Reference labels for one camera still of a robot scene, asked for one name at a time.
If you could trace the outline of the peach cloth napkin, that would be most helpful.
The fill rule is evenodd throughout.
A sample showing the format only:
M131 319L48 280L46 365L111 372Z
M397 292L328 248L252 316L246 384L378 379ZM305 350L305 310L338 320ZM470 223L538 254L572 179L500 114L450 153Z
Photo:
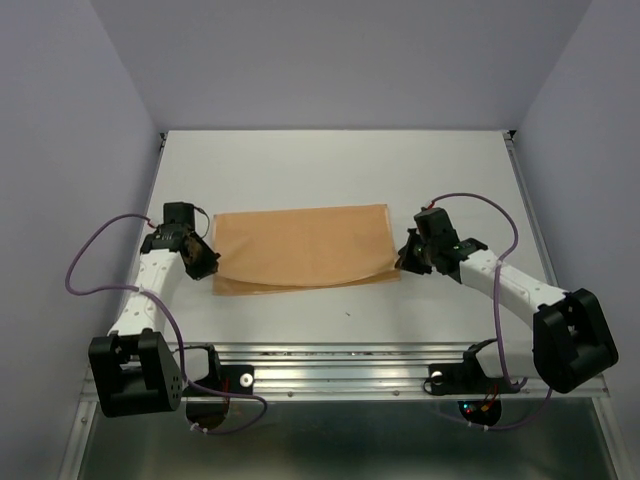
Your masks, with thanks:
M384 204L219 214L212 240L221 254L213 280L219 296L400 279Z

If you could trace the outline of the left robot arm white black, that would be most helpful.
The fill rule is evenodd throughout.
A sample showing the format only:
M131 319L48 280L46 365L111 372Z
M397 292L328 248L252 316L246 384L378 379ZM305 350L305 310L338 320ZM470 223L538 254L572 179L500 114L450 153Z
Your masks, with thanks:
M162 222L140 247L139 266L109 333L92 339L89 361L103 414L109 418L174 411L184 388L179 361L163 332L180 281L218 270L219 255L196 233L191 203L163 206Z

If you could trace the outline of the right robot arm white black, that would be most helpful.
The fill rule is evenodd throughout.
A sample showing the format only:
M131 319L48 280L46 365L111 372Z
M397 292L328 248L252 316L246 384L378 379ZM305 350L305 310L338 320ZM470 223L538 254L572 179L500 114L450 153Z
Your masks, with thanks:
M442 208L414 217L398 269L438 272L491 299L532 332L529 340L507 342L499 336L471 345L457 363L432 364L424 382L436 396L518 391L518 379L538 379L566 394L613 367L615 341L596 295L581 288L566 291L548 285L500 260L487 245L462 240Z

